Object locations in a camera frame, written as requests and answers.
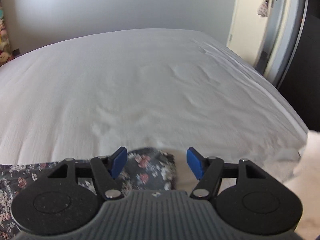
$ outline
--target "blue gripper pad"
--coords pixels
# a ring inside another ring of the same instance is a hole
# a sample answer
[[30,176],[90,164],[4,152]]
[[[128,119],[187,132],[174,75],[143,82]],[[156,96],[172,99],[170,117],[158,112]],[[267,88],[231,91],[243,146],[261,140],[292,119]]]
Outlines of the blue gripper pad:
[[202,160],[205,158],[201,156],[193,147],[187,150],[187,163],[189,168],[198,180],[202,179],[204,175],[204,169],[202,166]]
[[120,172],[123,170],[128,160],[128,153],[125,147],[120,147],[111,157],[109,161],[112,162],[112,168],[109,171],[113,179],[118,178]]

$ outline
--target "cloth hanging on door handle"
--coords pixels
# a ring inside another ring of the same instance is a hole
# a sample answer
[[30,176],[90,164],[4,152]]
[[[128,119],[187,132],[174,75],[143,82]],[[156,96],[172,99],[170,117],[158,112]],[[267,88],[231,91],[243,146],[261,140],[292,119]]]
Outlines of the cloth hanging on door handle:
[[261,3],[257,14],[261,15],[261,17],[268,17],[268,3],[266,0]]

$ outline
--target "round black disc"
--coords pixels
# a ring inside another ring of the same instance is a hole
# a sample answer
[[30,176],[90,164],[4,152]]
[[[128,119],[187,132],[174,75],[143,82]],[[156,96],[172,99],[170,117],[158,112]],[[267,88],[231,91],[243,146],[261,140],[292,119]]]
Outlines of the round black disc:
[[12,202],[18,227],[35,235],[59,235],[88,223],[97,214],[97,197],[66,179],[46,179],[22,191]]
[[246,182],[227,188],[216,198],[216,211],[225,222],[240,231],[265,236],[297,226],[302,204],[295,194],[278,182]]

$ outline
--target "gray ribbed plastic base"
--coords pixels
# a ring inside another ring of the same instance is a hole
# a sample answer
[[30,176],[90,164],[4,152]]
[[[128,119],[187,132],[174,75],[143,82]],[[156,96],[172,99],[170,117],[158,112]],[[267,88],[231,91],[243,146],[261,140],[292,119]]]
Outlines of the gray ribbed plastic base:
[[301,240],[293,231],[254,236],[226,224],[208,201],[188,198],[184,191],[133,191],[107,201],[84,227],[60,236],[19,233],[15,240]]

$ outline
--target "mattress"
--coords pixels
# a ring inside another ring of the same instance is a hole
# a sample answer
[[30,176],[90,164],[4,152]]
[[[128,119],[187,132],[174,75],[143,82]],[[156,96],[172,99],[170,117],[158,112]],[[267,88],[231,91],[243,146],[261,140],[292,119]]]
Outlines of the mattress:
[[249,158],[283,181],[307,127],[240,57],[196,31],[141,29],[52,44],[0,68],[0,163],[87,159],[156,147],[175,155],[178,188],[196,179],[188,147]]

